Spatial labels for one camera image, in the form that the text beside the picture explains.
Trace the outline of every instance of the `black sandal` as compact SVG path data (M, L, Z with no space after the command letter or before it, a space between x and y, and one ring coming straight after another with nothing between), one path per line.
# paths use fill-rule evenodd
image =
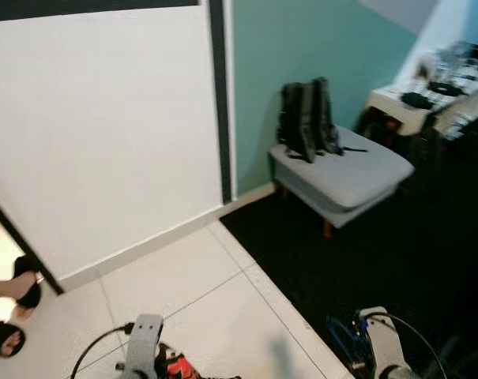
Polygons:
M13 278L17 278L18 276L23 275L25 272L30 271L37 272L37 270L30 265L26 256L18 257L14 262ZM28 292L26 292L26 295L19 300L16 300L16 303L20 306L23 306L24 308L31 309L39 305L41 297L42 291L40 290L39 284L35 281L35 284L33 284L28 290Z
M15 332L19 332L20 335L21 335L20 339L19 339L19 343L12 350L11 355L3 355L2 354L2 345ZM0 357L3 357L3 358L13 357L14 355L16 355L23 348L24 342L26 342L26 335L24 334L24 332L21 329L19 329L16 325L7 324L3 321L0 321Z

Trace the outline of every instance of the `gray upholstered bench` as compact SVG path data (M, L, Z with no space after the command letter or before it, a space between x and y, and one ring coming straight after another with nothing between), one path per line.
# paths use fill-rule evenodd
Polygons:
M391 196L414 171L404 158L351 130L338 126L341 146L368 152L317 156L314 163L292 159L279 144L270 150L274 178L325 219L325 236L332 226L350 220Z

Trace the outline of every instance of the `black carpet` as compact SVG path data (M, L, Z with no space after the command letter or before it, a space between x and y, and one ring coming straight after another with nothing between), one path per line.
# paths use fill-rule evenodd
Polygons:
M435 195L392 197L330 240L322 218L294 196L274 194L221 221L340 358L327 315L347 322L359 309L384 306L439 351L456 341L448 369L478 377L478 122L445 154ZM406 358L421 370L427 350L399 331ZM472 362L461 368L467 356Z

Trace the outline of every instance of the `black trim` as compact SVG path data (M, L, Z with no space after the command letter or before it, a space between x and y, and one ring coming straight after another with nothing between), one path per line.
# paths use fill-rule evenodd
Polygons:
M52 274L47 270L47 268L43 265L42 261L37 257L35 251L33 251L32 247L26 242L23 236L19 233L16 227L10 222L9 218L0 208L0 224L7 230L10 234L12 239L19 245L19 247L23 250L26 257L32 262L33 266L36 267L40 273L43 275L44 279L49 283L53 290L55 290L56 294L61 295L65 291L59 286L56 279L52 276Z
M0 0L0 21L111 10L197 6L198 0Z
M223 204L227 204L231 201L231 170L223 0L209 0L209 13L210 28L213 35L214 87L216 91L217 129L220 140L221 191Z

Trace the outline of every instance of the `black backpack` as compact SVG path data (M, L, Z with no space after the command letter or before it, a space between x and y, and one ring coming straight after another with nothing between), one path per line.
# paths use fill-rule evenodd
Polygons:
M343 154L332 123L328 81L324 77L283 87L277 139L286 145L288 156L308 163L324 152Z

